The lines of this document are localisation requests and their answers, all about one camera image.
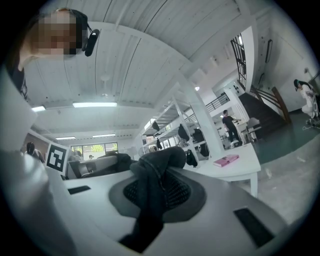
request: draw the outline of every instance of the ceiling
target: ceiling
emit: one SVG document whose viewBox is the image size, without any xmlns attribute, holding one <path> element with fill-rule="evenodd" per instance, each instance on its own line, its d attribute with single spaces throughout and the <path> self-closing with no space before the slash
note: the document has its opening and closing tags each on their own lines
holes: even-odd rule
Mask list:
<svg viewBox="0 0 320 256">
<path fill-rule="evenodd" d="M 132 137 L 157 114 L 176 72 L 240 15 L 233 0 L 56 0 L 41 11 L 62 7 L 86 14 L 100 35 L 90 57 L 38 59 L 25 67 L 29 104 L 47 108 L 33 128 L 50 138 L 84 139 L 111 131 Z M 211 68 L 203 64 L 205 73 Z M 195 74 L 191 80 L 201 79 Z M 89 101 L 118 107 L 72 107 Z"/>
</svg>

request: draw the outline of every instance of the white table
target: white table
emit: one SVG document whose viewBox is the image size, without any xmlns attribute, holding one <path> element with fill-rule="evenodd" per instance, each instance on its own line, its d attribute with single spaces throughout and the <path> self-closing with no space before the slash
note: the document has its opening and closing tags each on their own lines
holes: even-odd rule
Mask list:
<svg viewBox="0 0 320 256">
<path fill-rule="evenodd" d="M 214 161 L 226 155 L 239 155 L 239 158 L 224 167 L 213 164 Z M 227 182 L 250 180 L 251 195 L 254 197 L 258 195 L 258 172 L 261 171 L 261 166 L 251 143 L 215 154 L 200 168 L 194 168 L 193 171 Z"/>
</svg>

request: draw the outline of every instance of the gray floor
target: gray floor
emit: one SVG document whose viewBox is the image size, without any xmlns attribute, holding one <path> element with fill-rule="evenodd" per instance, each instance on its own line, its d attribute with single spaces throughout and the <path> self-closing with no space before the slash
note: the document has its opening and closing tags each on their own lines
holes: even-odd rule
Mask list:
<svg viewBox="0 0 320 256">
<path fill-rule="evenodd" d="M 278 212 L 288 224 L 308 212 L 319 190 L 319 155 L 320 135 L 317 135 L 296 151 L 261 165 L 258 199 Z M 250 191 L 248 182 L 236 184 Z"/>
</svg>

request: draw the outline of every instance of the pink notebook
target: pink notebook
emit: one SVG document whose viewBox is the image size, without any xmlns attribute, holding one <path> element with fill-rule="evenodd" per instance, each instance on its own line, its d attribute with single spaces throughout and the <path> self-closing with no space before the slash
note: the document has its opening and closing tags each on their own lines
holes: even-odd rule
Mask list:
<svg viewBox="0 0 320 256">
<path fill-rule="evenodd" d="M 214 161 L 213 164 L 215 166 L 224 167 L 227 164 L 230 164 L 231 162 L 233 162 L 234 160 L 236 160 L 238 158 L 239 158 L 238 154 L 228 154 L 225 157 L 222 157 L 222 158 L 218 159 L 217 161 Z"/>
</svg>

